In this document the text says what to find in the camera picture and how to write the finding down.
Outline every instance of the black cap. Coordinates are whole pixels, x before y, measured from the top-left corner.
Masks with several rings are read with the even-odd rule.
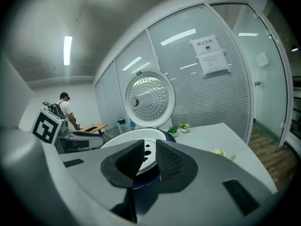
[[[68,96],[68,94],[66,92],[62,92],[60,95],[60,99],[63,99],[65,97],[68,97],[68,99],[70,100],[70,97]]]

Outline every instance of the person's arm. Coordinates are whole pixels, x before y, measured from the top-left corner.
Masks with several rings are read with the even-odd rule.
[[[79,127],[75,123],[75,119],[74,119],[73,113],[68,114],[68,118],[69,118],[69,122],[74,126],[74,128],[76,130],[79,130]]]

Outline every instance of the black backpack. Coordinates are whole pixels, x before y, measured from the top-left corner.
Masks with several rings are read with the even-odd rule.
[[[62,101],[59,104],[51,104],[48,105],[48,109],[55,114],[56,116],[58,116],[61,120],[64,120],[66,118],[66,116],[64,115],[64,113],[61,110],[60,104],[62,103]]]

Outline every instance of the white table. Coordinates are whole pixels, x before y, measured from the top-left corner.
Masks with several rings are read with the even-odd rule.
[[[277,192],[271,176],[257,156],[225,123],[193,127],[188,133],[182,133],[179,129],[175,140],[177,143],[211,152],[221,149],[226,152],[227,158],[236,154],[237,165],[260,180],[273,194]]]

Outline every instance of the paper sign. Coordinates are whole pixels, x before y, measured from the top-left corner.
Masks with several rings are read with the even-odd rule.
[[[267,65],[269,63],[267,55],[265,54],[265,52],[262,52],[261,54],[259,54],[256,57],[256,59],[257,59],[258,64],[259,64],[260,67],[262,67],[264,65]]]
[[[230,68],[227,65],[225,55],[222,51],[217,51],[209,54],[197,56],[199,63],[201,64],[204,75],[220,70],[228,70]]]
[[[222,50],[214,34],[196,40],[190,40],[190,43],[193,45],[197,55],[208,54]]]

